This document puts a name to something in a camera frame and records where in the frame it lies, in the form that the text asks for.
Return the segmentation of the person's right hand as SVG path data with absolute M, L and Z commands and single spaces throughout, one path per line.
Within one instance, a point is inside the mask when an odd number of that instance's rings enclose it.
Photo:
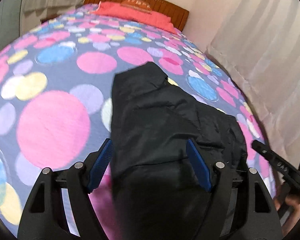
M 293 208 L 293 212 L 290 214 L 285 224 L 282 226 L 282 232 L 284 236 L 286 236 L 292 230 L 292 228 L 300 219 L 300 197 L 295 195 L 288 195 L 285 198 L 285 203 Z

